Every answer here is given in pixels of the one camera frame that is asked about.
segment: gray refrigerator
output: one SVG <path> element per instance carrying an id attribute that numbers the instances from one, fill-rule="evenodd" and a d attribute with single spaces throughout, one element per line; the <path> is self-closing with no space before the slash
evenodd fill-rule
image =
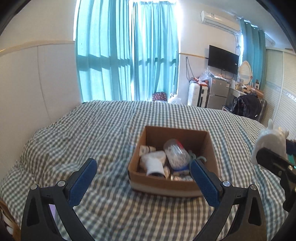
<path id="1" fill-rule="evenodd" d="M 212 77 L 209 82 L 207 108 L 222 110 L 226 103 L 230 84 L 224 79 Z"/>

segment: checkered bedspread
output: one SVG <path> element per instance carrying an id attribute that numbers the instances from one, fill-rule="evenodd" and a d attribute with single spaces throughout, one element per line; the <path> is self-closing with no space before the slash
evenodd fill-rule
<path id="1" fill-rule="evenodd" d="M 21 225 L 32 184 L 55 185 L 92 157 L 97 174 L 74 210 L 95 240 L 193 240 L 213 211 L 204 198 L 148 195 L 129 185 L 127 166 L 145 125 L 209 131 L 220 179 L 238 187 L 258 186 L 268 240 L 274 236 L 287 217 L 284 191 L 277 177 L 250 163 L 263 126 L 220 110 L 153 102 L 83 103 L 38 130 L 0 187 L 17 223 Z M 219 238 L 227 234 L 235 211 L 233 207 Z M 58 226 L 69 239 L 60 221 Z"/>

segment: white suitcase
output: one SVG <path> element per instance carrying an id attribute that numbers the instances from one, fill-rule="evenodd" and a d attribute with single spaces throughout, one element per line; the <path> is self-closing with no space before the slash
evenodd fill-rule
<path id="1" fill-rule="evenodd" d="M 187 105 L 205 108 L 207 101 L 207 86 L 190 83 Z"/>

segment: teal curtain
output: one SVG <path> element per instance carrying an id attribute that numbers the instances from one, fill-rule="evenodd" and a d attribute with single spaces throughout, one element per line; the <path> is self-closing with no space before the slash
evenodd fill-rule
<path id="1" fill-rule="evenodd" d="M 128 0 L 81 0 L 76 63 L 83 101 L 131 100 Z"/>
<path id="2" fill-rule="evenodd" d="M 260 89 L 264 89 L 266 77 L 266 44 L 263 30 L 252 26 L 250 22 L 241 19 L 241 28 L 244 38 L 243 61 L 248 61 L 252 71 L 252 84 L 259 81 Z"/>
<path id="3" fill-rule="evenodd" d="M 175 3 L 134 2 L 131 21 L 134 99 L 151 100 L 152 94 L 176 93 L 178 34 Z"/>

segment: black television screen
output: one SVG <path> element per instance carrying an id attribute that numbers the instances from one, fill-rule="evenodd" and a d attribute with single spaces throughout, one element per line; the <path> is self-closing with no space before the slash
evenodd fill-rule
<path id="1" fill-rule="evenodd" d="M 207 65 L 237 74 L 239 56 L 210 45 Z"/>

